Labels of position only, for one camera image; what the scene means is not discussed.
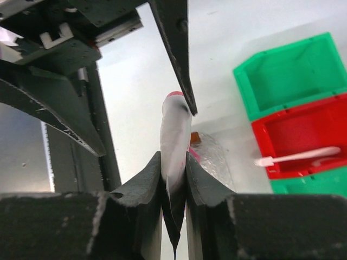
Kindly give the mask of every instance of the pink cap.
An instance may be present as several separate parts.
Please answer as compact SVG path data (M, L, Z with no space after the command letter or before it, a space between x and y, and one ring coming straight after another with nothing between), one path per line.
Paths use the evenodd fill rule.
M183 93L181 91L174 91L174 92L171 92L169 95L167 95L167 97L174 96L174 95L183 96Z

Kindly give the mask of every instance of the white plastic utensil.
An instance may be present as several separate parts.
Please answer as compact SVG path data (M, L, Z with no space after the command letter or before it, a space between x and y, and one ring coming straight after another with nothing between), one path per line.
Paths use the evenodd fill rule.
M291 154L283 157L273 158L263 157L260 159L254 160L254 164L260 167L273 166L274 163L279 163L281 161L292 161L292 160L300 160L300 159L308 159L314 157L322 157L322 156L330 156L341 152L341 149L336 146L329 146L320 149L310 150L303 153Z

